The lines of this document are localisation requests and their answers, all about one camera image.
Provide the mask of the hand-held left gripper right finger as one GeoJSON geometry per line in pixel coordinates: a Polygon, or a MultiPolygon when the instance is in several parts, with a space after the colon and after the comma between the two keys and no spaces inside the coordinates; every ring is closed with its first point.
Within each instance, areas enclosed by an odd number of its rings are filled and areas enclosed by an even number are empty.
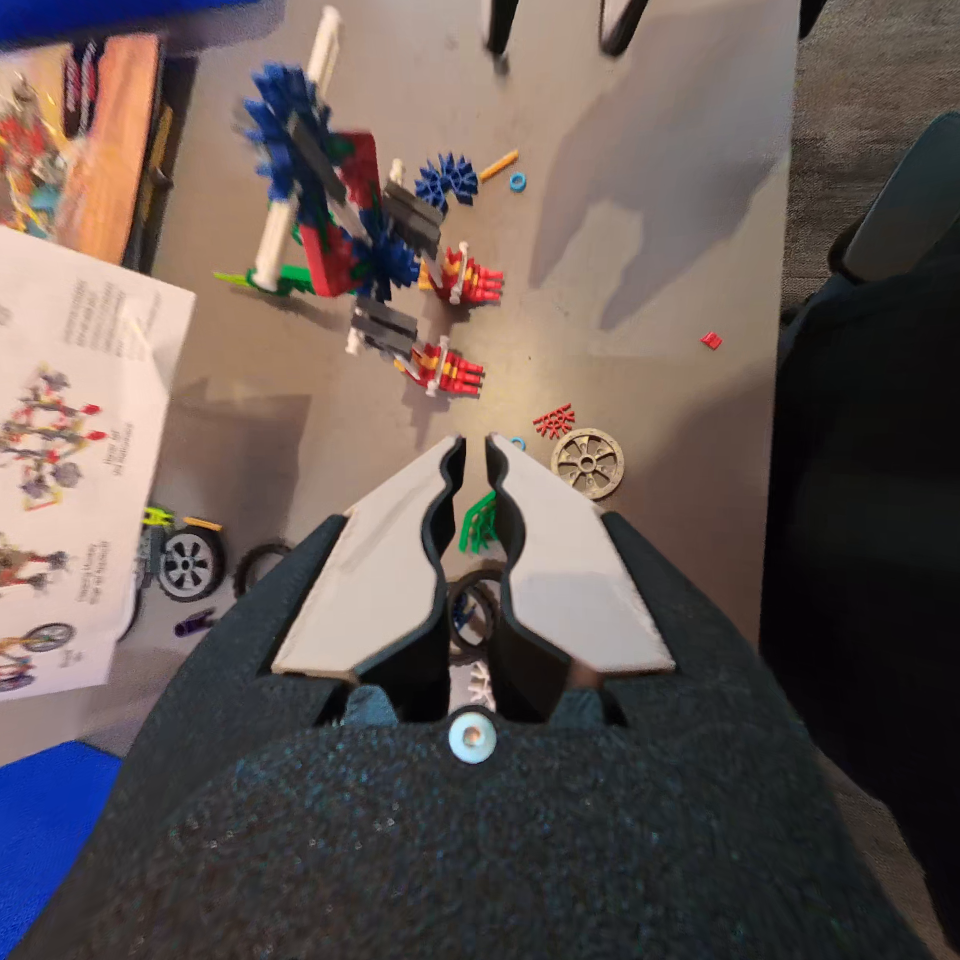
{"type": "Polygon", "coordinates": [[[568,690],[673,673],[604,514],[502,435],[485,453],[505,554],[487,655],[498,713],[546,723],[568,690]]]}

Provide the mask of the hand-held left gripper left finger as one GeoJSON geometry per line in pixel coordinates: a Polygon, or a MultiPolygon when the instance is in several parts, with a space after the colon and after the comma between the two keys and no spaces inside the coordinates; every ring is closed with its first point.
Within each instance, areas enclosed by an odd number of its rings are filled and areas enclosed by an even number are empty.
{"type": "Polygon", "coordinates": [[[275,675],[385,692],[399,719],[450,703],[449,587],[442,559],[467,441],[450,435],[343,515],[342,529],[270,665],[275,675]]]}

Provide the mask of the black rubber tyre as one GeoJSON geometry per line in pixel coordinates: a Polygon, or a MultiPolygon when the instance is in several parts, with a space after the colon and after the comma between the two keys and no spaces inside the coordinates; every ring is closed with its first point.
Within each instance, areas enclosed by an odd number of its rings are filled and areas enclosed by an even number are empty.
{"type": "Polygon", "coordinates": [[[498,630],[501,616],[500,570],[488,567],[471,571],[448,585],[446,619],[449,631],[450,661],[463,666],[482,660],[498,630]],[[459,633],[454,632],[451,609],[459,596],[475,600],[474,618],[459,633]]]}
{"type": "Polygon", "coordinates": [[[249,549],[238,561],[232,577],[233,596],[239,600],[292,551],[283,540],[273,540],[249,549]]]}

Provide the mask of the green connector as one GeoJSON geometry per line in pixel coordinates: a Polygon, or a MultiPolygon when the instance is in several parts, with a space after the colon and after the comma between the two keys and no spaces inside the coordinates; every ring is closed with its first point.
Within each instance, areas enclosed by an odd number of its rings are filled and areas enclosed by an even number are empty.
{"type": "Polygon", "coordinates": [[[498,542],[497,501],[497,493],[491,490],[467,509],[462,519],[459,539],[459,550],[462,553],[478,554],[490,543],[498,542]]]}

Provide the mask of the blue snowflake connector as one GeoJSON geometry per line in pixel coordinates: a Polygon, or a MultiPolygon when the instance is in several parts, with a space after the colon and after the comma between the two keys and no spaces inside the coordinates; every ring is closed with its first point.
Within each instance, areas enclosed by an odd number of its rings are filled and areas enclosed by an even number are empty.
{"type": "Polygon", "coordinates": [[[449,195],[460,205],[471,206],[478,190],[472,162],[462,155],[456,159],[452,152],[439,154],[437,164],[428,160],[414,184],[415,196],[443,214],[449,211],[449,195]]]}

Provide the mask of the colourful construction toy model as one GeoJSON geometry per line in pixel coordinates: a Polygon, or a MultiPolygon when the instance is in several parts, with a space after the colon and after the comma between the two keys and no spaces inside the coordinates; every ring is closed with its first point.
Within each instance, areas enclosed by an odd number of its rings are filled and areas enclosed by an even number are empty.
{"type": "Polygon", "coordinates": [[[498,304],[503,273],[479,265],[467,242],[443,244],[447,213],[406,188],[402,160],[380,178],[369,131],[330,126],[341,27],[339,11],[326,6],[306,66],[268,62],[253,74],[258,97],[244,102],[244,136],[268,182],[268,214],[253,265],[215,278],[275,298],[352,296],[348,354],[380,354],[430,398],[477,399],[484,366],[448,335],[424,340],[418,320],[391,299],[415,286],[453,307],[498,304]]]}

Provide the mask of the grey pulley wheel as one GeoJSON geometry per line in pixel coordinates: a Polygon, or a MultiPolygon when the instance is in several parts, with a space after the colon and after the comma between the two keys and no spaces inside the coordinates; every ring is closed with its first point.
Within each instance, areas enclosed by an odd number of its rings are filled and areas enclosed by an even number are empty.
{"type": "Polygon", "coordinates": [[[610,434],[580,428],[558,440],[550,469],[571,489],[597,501],[618,490],[626,462],[621,445],[610,434]]]}

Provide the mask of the grey wheel with black tyre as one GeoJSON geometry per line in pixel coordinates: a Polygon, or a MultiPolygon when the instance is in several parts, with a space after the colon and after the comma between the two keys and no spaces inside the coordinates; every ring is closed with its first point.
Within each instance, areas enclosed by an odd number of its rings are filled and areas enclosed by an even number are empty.
{"type": "Polygon", "coordinates": [[[220,532],[185,525],[165,538],[156,579],[169,599],[181,604],[207,599],[225,576],[226,552],[220,532]]]}

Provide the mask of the yellow rods with grey clip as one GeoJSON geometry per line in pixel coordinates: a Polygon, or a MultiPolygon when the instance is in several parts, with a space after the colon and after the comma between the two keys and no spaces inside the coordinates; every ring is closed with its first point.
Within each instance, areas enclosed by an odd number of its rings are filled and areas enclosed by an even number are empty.
{"type": "Polygon", "coordinates": [[[172,186],[171,176],[166,171],[166,157],[173,126],[174,110],[169,103],[164,102],[158,114],[150,151],[141,177],[136,213],[136,222],[140,227],[147,226],[157,194],[172,186]]]}

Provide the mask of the printed instruction sheet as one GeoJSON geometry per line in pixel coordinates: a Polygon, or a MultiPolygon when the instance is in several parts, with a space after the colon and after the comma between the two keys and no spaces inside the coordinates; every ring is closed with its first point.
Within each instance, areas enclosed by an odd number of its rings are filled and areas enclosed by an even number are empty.
{"type": "Polygon", "coordinates": [[[1,308],[6,703],[109,676],[196,295],[3,227],[1,308]]]}

